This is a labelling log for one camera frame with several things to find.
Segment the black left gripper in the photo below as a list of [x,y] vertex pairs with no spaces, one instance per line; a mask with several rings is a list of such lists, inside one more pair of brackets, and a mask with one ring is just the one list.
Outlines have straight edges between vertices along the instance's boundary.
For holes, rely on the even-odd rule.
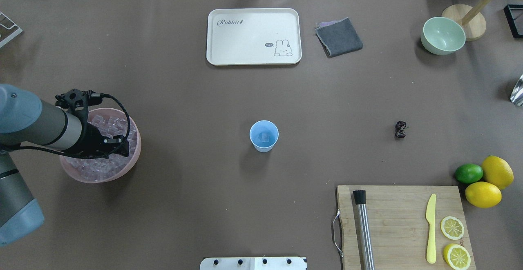
[[[116,102],[126,117],[127,128],[124,135],[112,138],[102,136],[98,128],[88,123],[89,107],[99,105],[104,98],[110,98]],[[80,137],[77,142],[63,152],[64,156],[80,159],[109,158],[111,154],[129,156],[128,136],[130,132],[130,117],[121,102],[116,97],[97,93],[94,91],[80,91],[76,88],[64,94],[55,96],[55,105],[66,109],[69,115],[80,120]]]

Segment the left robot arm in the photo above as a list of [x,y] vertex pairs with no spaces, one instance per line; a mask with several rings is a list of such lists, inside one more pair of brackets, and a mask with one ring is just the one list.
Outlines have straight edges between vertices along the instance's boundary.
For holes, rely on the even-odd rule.
[[[0,204],[1,246],[24,238],[45,221],[36,198],[11,158],[18,150],[39,150],[69,158],[98,159],[129,155],[131,119],[114,96],[72,89],[56,95],[54,105],[31,91],[10,84],[0,86]],[[103,99],[116,102],[125,114],[125,135],[103,136],[88,122],[89,108]]]

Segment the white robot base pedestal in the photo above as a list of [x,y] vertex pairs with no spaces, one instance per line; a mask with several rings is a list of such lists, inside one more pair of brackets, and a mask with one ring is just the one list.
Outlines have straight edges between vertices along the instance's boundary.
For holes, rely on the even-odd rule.
[[200,270],[307,270],[305,257],[208,257]]

